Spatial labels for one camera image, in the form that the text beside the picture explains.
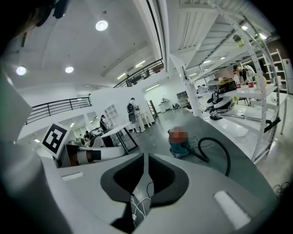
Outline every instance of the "black metal railing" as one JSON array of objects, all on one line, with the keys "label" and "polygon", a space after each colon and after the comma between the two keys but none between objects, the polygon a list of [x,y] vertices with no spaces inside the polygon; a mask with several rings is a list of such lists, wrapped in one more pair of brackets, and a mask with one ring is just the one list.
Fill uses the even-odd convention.
[{"label": "black metal railing", "polygon": [[123,81],[118,83],[114,88],[120,87],[131,87],[136,85],[139,81],[145,80],[146,78],[150,77],[151,75],[160,72],[164,69],[164,64],[162,59],[159,59],[151,64],[148,64],[142,69],[139,69],[132,75],[126,77]]},{"label": "black metal railing", "polygon": [[64,99],[33,106],[33,111],[26,120],[25,125],[48,116],[88,106],[92,106],[89,97]]}]

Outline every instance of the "fluorescent light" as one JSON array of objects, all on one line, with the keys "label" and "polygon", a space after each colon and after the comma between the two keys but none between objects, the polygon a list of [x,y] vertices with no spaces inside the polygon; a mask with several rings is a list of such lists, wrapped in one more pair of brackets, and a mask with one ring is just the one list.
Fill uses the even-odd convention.
[{"label": "fluorescent light", "polygon": [[101,20],[98,23],[96,23],[96,29],[98,31],[104,31],[108,27],[108,22],[105,20]]},{"label": "fluorescent light", "polygon": [[160,85],[160,84],[154,85],[153,87],[148,88],[146,91],[149,91],[149,90],[151,90],[151,89],[153,89],[153,88],[155,88],[155,87],[158,87],[159,85]]},{"label": "fluorescent light", "polygon": [[65,68],[65,72],[66,73],[71,73],[71,72],[73,72],[73,70],[74,70],[73,67],[67,67],[67,68]]},{"label": "fluorescent light", "polygon": [[20,66],[20,67],[18,67],[18,68],[16,69],[16,73],[17,73],[18,75],[24,75],[26,72],[27,72],[27,70],[26,70],[26,68],[23,67],[23,66]]},{"label": "fluorescent light", "polygon": [[123,73],[121,76],[119,76],[117,79],[119,80],[119,79],[121,79],[121,77],[123,77],[123,76],[125,76],[126,75],[126,73]]},{"label": "fluorescent light", "polygon": [[261,39],[264,39],[264,40],[267,39],[267,37],[264,34],[261,34],[261,33],[260,33],[260,37],[261,37]]},{"label": "fluorescent light", "polygon": [[145,63],[146,61],[143,60],[142,62],[140,62],[139,64],[135,65],[135,68],[141,67],[143,63]]}]

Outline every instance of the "light fixture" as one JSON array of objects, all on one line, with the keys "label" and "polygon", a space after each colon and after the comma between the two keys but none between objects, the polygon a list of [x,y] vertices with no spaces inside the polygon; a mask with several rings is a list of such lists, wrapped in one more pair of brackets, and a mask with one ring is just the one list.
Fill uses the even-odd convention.
[{"label": "light fixture", "polygon": [[264,39],[264,40],[267,39],[267,36],[265,36],[264,34],[261,34],[261,33],[260,33],[260,37],[261,37],[261,39]]},{"label": "light fixture", "polygon": [[156,88],[156,87],[158,87],[159,85],[160,85],[160,84],[154,85],[153,87],[150,87],[150,88],[146,89],[146,91],[149,91],[149,90],[151,90],[151,89],[153,89],[153,88]]},{"label": "light fixture", "polygon": [[139,64],[137,64],[137,65],[135,65],[135,68],[139,68],[139,67],[141,67],[142,66],[142,64],[143,63],[145,63],[146,61],[145,60],[143,60],[142,62],[140,62]]},{"label": "light fixture", "polygon": [[17,69],[16,69],[16,73],[18,75],[24,75],[25,73],[27,72],[26,68],[23,67],[23,66],[19,66]]},{"label": "light fixture", "polygon": [[66,73],[71,73],[71,72],[73,72],[73,70],[74,70],[73,67],[67,67],[67,68],[65,68],[65,72]]},{"label": "light fixture", "polygon": [[119,76],[117,79],[119,80],[119,79],[121,79],[123,76],[125,76],[126,75],[126,73],[123,73],[121,76]]},{"label": "light fixture", "polygon": [[108,27],[108,22],[105,20],[101,20],[98,23],[96,23],[96,29],[98,31],[104,31]]}]

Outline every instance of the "handle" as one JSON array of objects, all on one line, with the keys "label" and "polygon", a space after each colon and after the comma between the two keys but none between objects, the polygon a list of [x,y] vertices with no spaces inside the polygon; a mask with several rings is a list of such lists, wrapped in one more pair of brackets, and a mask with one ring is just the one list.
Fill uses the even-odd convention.
[{"label": "handle", "polygon": [[279,122],[281,121],[280,117],[276,118],[276,120],[274,122],[272,122],[271,120],[266,120],[266,123],[269,124],[269,126],[267,126],[264,130],[264,133],[266,133],[267,131],[271,130],[274,126],[276,126]]}]

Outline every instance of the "black hose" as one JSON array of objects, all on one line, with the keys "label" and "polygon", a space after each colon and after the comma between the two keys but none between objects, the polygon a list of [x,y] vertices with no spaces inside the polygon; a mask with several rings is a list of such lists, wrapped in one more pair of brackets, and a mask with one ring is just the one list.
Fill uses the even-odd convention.
[{"label": "black hose", "polygon": [[226,153],[226,157],[227,157],[227,169],[226,169],[225,176],[229,176],[230,168],[231,168],[230,154],[229,154],[228,150],[226,149],[226,147],[225,147],[220,141],[218,141],[217,139],[212,138],[212,137],[203,137],[203,138],[201,138],[201,139],[199,140],[199,142],[198,142],[198,149],[199,149],[199,151],[200,151],[200,153],[201,153],[202,155],[196,153],[194,150],[192,150],[192,149],[190,149],[190,148],[187,148],[186,146],[185,146],[185,148],[187,148],[187,149],[188,149],[193,155],[195,155],[197,158],[199,158],[199,159],[201,159],[201,160],[203,160],[203,161],[205,161],[205,162],[209,162],[210,159],[207,157],[207,155],[206,155],[206,154],[203,152],[203,150],[201,149],[201,143],[202,143],[204,140],[211,140],[211,141],[214,141],[214,142],[218,143],[218,144],[222,147],[222,149],[225,151],[225,153]]}]

